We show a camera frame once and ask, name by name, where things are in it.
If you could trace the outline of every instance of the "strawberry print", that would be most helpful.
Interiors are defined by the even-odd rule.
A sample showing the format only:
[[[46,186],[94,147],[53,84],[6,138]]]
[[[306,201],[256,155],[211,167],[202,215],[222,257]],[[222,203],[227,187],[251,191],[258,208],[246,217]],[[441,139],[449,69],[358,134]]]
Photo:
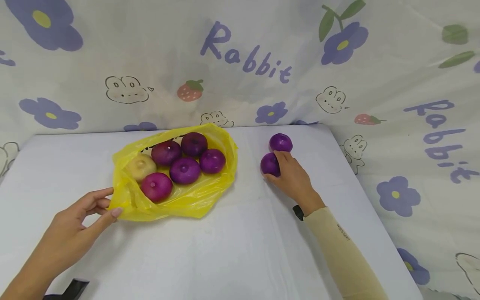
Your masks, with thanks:
[[[386,120],[379,120],[376,117],[367,114],[360,114],[355,117],[355,123],[361,125],[377,125],[385,121]]]
[[[185,102],[195,101],[202,96],[204,88],[200,80],[189,80],[177,90],[177,96]]]

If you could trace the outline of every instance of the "printed fabric backdrop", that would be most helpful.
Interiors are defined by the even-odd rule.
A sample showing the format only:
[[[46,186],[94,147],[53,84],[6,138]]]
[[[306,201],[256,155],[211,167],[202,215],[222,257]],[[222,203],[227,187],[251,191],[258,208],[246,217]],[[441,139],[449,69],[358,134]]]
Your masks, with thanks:
[[[1,0],[0,175],[34,134],[324,123],[425,297],[479,299],[479,15],[478,0]]]

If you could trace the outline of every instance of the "onion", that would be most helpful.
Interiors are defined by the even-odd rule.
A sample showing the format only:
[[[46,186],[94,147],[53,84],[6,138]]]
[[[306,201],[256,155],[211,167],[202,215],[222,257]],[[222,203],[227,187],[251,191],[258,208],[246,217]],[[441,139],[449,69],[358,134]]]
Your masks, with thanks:
[[[200,169],[207,174],[219,173],[225,165],[225,155],[218,149],[208,149],[200,156]]]
[[[181,149],[187,156],[200,156],[207,148],[207,138],[198,132],[189,132],[181,140]]]
[[[152,148],[152,159],[157,165],[170,166],[181,156],[180,145],[172,140],[156,144]]]
[[[174,183],[191,184],[200,177],[200,165],[191,157],[179,158],[170,167],[170,178]]]
[[[272,151],[292,151],[293,144],[292,140],[288,137],[288,135],[283,133],[274,134],[270,138],[270,149]]]
[[[161,202],[172,193],[173,183],[166,174],[153,173],[145,177],[140,189],[153,203]]]
[[[272,174],[275,177],[280,176],[280,165],[274,153],[267,153],[260,162],[260,169],[264,174]]]
[[[156,164],[150,156],[140,153],[127,164],[126,169],[133,179],[141,182],[147,175],[156,172]]]

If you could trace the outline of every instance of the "wrist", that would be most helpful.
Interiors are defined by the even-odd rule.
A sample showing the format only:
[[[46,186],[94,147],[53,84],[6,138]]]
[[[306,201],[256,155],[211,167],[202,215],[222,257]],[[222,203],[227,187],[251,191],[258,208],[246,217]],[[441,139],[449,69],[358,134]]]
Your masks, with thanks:
[[[1,299],[41,299],[53,279],[42,270],[25,265],[7,287]]]
[[[302,194],[298,199],[294,199],[303,211],[305,217],[316,210],[326,207],[320,195],[312,189]]]

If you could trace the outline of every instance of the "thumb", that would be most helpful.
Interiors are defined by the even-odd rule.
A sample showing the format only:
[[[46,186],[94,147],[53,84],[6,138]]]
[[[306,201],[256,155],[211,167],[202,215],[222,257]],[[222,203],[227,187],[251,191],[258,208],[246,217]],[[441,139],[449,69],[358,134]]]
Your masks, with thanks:
[[[95,223],[90,225],[85,231],[89,233],[89,236],[96,240],[100,234],[102,234],[105,229],[107,229],[110,225],[112,225],[117,218],[123,212],[123,208],[117,207],[115,209],[109,210],[105,214],[103,214],[100,218],[98,218]]]
[[[276,182],[278,181],[278,177],[275,177],[272,174],[264,174],[264,178],[273,184],[276,184]]]

